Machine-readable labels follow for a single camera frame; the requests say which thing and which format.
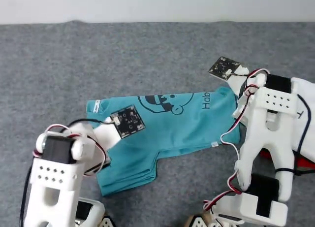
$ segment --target white plastic part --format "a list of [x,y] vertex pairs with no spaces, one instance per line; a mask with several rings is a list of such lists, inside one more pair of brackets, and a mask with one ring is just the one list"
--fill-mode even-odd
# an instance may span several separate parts
[[[293,169],[292,134],[297,110],[296,85],[287,94],[265,87],[257,90],[247,108],[248,124],[245,142],[240,150],[240,160],[236,162],[237,177],[242,190],[251,183],[252,164],[262,148],[269,150],[274,166]],[[274,127],[267,127],[268,109],[277,111]],[[293,173],[277,172],[279,180],[279,201],[288,201],[291,196]]]
[[[111,118],[106,118],[105,122],[112,122]],[[116,130],[115,125],[100,125],[94,129],[94,134],[97,137],[99,144],[106,150],[114,147],[120,140],[121,137]]]
[[95,142],[88,138],[77,138],[71,148],[72,157],[77,161],[91,160],[94,152]]
[[257,202],[257,196],[246,193],[224,196],[213,207],[215,213],[214,217],[222,214],[242,219],[246,223],[279,227],[285,226],[288,211],[287,205],[272,201],[269,217],[263,217],[256,214]]
[[[239,75],[246,75],[249,74],[249,70],[245,67],[242,67],[241,65],[235,70],[234,73]],[[246,77],[243,76],[237,76],[237,75],[231,75],[229,79],[226,81],[229,85],[229,87],[232,89],[235,95],[239,95],[240,88],[242,84],[245,82]]]
[[73,227],[85,164],[35,158],[25,227]]
[[79,201],[92,204],[89,215],[87,219],[80,224],[80,227],[101,227],[100,223],[102,222],[102,217],[105,213],[104,205],[99,201],[94,201],[86,198],[79,198]]
[[47,133],[42,133],[40,136],[38,136],[36,140],[36,150],[40,153],[43,153],[43,148],[44,148],[44,141],[47,137]]
[[[107,117],[105,122],[110,123],[112,122],[112,120],[110,117]],[[121,140],[121,137],[119,133],[117,132],[115,125],[113,124],[100,125],[96,127],[95,129],[93,129],[92,125],[88,123],[84,123],[84,124],[77,123],[71,126],[70,128],[73,133],[84,134],[85,136],[88,135],[94,140],[96,140],[105,150],[106,157],[107,157],[106,163],[110,162],[110,157],[107,153],[107,150],[111,149]],[[85,170],[95,167],[97,164],[101,162],[103,162],[103,153],[98,148],[95,148],[93,152],[93,157],[91,159],[89,158],[86,159]]]

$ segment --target cartoon face print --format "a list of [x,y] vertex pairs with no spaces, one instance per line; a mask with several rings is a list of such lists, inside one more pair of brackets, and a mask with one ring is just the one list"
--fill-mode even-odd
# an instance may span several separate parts
[[138,97],[141,105],[153,113],[171,111],[174,115],[180,115],[193,97],[193,93],[188,94],[167,94]]

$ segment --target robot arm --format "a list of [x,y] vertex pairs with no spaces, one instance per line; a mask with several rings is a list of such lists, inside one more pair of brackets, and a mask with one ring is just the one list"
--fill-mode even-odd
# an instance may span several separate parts
[[52,125],[38,137],[22,227],[115,226],[102,203],[79,197],[82,179],[106,167],[110,163],[107,150],[145,126],[134,106],[101,123],[95,129],[90,124],[75,123],[63,133],[50,131],[62,126]]
[[[284,226],[287,206],[283,202],[290,198],[293,180],[292,134],[297,115],[297,84],[264,69],[249,73],[238,62],[224,57],[209,72],[226,81],[238,96],[238,108],[233,116],[242,116],[240,121],[247,127],[240,159],[235,164],[242,193],[224,195],[217,200],[213,219],[225,226],[244,222]],[[269,150],[279,170],[275,178],[252,174],[253,161],[262,148]]]

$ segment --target red wire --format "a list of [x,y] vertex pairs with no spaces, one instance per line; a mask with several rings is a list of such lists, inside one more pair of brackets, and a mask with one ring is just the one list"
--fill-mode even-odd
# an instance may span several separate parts
[[227,194],[233,193],[233,192],[234,192],[234,191],[232,191],[232,190],[228,190],[228,191],[222,193],[220,196],[218,196],[217,198],[215,198],[215,199],[211,202],[211,204],[205,209],[205,211],[209,211],[209,210],[217,203],[217,201],[219,201],[222,197],[224,197],[224,196],[227,195]]

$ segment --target folded shirt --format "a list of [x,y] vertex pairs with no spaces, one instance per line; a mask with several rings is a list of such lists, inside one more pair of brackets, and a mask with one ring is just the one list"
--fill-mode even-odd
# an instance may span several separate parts
[[[234,123],[234,93],[215,92],[140,97],[113,97],[87,103],[87,118],[104,121],[110,114],[134,105],[146,128],[122,139],[109,150],[111,165],[97,174],[103,195],[138,187],[156,178],[160,158],[189,154],[220,144],[220,136]],[[224,137],[238,143],[239,128]]]

